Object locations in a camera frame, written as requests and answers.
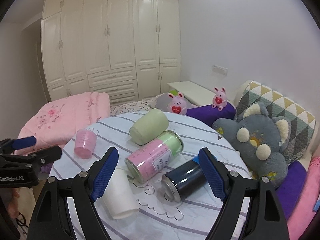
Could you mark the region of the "grey koala plush pillow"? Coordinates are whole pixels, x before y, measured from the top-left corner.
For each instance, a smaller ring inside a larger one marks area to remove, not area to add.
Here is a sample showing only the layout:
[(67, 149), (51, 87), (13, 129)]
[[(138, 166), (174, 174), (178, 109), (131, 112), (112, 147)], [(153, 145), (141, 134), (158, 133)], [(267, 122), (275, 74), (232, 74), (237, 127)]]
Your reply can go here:
[(269, 117), (266, 106), (256, 102), (235, 120), (217, 119), (212, 128), (240, 153), (257, 178), (268, 177), (275, 188), (281, 185), (287, 176), (284, 151), (291, 134), (289, 119)]

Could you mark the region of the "pink bunny plush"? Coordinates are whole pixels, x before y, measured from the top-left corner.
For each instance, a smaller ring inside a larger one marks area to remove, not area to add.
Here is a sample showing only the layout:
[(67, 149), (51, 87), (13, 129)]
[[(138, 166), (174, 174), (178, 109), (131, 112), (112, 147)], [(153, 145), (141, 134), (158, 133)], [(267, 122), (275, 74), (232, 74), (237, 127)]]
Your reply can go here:
[(227, 94), (224, 87), (218, 89), (214, 87), (215, 96), (212, 99), (212, 107), (222, 111), (227, 106)]
[(168, 111), (175, 114), (185, 115), (187, 113), (187, 102), (183, 93), (178, 92), (177, 95), (168, 93), (171, 102), (168, 104)]

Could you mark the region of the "pink bunny plush right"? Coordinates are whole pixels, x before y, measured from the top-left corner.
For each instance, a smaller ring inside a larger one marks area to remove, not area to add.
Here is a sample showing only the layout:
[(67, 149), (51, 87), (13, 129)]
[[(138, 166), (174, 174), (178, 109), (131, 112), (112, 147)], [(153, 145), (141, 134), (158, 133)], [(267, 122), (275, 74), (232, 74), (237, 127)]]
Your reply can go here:
[(212, 99), (212, 107), (222, 111), (227, 106), (227, 94), (224, 87), (218, 89), (214, 87), (215, 96)]

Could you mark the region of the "white bedside table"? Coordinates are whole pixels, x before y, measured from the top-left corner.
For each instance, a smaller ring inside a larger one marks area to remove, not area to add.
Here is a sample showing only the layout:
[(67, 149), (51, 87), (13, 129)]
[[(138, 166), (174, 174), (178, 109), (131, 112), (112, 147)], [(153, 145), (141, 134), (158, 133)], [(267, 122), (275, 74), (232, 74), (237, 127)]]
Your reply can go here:
[(193, 105), (211, 105), (215, 93), (191, 81), (171, 82), (169, 87), (182, 92), (184, 97)]

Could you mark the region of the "pink green glass jar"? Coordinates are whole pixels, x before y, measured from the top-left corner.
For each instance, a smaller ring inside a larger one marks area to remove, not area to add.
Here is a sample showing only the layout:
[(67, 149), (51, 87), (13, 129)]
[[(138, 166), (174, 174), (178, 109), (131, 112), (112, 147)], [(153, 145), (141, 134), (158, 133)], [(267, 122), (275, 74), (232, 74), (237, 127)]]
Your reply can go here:
[(183, 141), (174, 131), (164, 131), (125, 159), (131, 174), (140, 183), (145, 183), (165, 168), (180, 152)]

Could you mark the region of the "pink blanket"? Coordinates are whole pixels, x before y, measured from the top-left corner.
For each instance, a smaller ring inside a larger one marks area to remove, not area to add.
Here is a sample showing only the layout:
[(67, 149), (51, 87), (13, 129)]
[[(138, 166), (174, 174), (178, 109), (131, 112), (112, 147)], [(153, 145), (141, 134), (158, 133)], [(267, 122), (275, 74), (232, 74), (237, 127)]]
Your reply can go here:
[(311, 160), (306, 181), (298, 203), (287, 222), (290, 239), (299, 239), (309, 226), (315, 211), (313, 210), (319, 197), (319, 157)]

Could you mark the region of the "purple cushion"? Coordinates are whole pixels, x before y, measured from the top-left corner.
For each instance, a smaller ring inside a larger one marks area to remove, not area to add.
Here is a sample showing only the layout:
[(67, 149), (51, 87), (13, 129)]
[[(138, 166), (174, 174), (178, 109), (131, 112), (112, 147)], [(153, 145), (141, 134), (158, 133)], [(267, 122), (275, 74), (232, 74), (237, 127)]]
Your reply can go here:
[(222, 109), (222, 111), (219, 111), (217, 107), (213, 108), (212, 105), (206, 105), (190, 108), (187, 110), (185, 115), (200, 120), (207, 126), (211, 127), (212, 124), (220, 118), (233, 120), (235, 117), (235, 108), (229, 102), (227, 103), (227, 106)]

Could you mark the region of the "triangle pattern quilted pillow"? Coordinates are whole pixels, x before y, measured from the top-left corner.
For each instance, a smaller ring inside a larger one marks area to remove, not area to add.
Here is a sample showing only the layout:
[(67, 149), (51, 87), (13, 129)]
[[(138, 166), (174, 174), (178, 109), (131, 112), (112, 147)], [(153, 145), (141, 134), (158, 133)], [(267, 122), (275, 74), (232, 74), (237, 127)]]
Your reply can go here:
[(291, 135), (284, 152), (288, 165), (301, 158), (309, 158), (313, 154), (317, 148), (316, 137), (319, 124), (312, 113), (266, 85), (257, 81), (246, 81), (233, 100), (236, 116), (256, 102), (262, 102), (266, 106), (270, 117), (284, 116), (290, 120)]

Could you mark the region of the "purple blanket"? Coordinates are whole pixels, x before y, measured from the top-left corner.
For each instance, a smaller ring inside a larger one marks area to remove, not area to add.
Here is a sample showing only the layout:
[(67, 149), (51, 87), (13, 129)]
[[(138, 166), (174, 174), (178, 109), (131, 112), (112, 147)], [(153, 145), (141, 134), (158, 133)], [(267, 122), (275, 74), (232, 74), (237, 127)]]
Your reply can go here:
[(288, 166), (287, 176), (276, 190), (286, 220), (289, 219), (295, 209), (306, 175), (305, 167), (299, 161), (294, 161)]

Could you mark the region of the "grey round pillow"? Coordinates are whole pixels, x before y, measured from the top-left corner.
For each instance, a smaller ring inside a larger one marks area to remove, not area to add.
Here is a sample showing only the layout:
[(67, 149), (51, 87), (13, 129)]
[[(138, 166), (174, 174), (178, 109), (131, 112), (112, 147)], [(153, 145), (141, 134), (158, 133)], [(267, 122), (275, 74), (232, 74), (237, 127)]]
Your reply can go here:
[(171, 112), (170, 104), (172, 103), (174, 97), (175, 95), (172, 93), (162, 94), (157, 98), (155, 108), (163, 112)]

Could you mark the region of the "dark blue glass jar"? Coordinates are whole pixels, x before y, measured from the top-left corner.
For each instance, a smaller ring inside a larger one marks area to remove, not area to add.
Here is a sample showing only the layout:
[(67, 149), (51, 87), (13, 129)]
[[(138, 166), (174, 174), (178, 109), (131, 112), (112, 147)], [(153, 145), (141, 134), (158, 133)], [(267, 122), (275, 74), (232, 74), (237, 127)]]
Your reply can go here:
[(170, 200), (181, 202), (207, 182), (199, 165), (199, 156), (162, 176), (162, 186)]

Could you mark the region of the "pink plastic cup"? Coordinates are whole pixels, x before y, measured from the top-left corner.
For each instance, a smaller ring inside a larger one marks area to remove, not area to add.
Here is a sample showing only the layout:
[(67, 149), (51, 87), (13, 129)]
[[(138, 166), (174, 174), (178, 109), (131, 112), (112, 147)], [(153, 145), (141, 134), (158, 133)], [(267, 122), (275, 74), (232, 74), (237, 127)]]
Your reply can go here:
[(76, 133), (74, 153), (82, 159), (90, 159), (97, 143), (97, 135), (89, 129), (80, 129)]

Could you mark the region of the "cream white wardrobe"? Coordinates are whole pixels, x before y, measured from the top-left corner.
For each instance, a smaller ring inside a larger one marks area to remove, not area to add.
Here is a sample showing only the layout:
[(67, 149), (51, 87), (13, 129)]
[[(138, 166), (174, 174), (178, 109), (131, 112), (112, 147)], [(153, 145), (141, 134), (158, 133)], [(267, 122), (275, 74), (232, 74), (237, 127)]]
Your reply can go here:
[(157, 96), (180, 80), (178, 0), (45, 0), (41, 49), (52, 100)]

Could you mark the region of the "heart pattern bed sheet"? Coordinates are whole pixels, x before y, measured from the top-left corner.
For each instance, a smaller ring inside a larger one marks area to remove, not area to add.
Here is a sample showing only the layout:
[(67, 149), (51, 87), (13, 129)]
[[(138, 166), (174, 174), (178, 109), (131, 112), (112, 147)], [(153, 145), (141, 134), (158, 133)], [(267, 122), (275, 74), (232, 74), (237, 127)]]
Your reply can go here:
[(155, 108), (156, 100), (159, 96), (150, 99), (144, 99), (140, 101), (133, 101), (129, 103), (124, 103), (122, 105), (111, 106), (110, 115), (119, 115), (123, 113), (131, 113), (131, 112), (138, 112), (138, 111), (149, 111)]

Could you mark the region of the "white wall socket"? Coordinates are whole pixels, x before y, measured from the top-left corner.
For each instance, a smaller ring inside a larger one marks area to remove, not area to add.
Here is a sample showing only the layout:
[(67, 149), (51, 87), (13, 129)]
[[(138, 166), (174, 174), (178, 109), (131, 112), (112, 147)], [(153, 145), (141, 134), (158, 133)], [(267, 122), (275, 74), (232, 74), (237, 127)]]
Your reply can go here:
[(217, 65), (213, 65), (213, 71), (218, 73), (218, 74), (224, 75), (224, 76), (226, 76), (227, 73), (228, 73), (228, 69), (227, 68), (220, 67), (220, 66), (217, 66)]

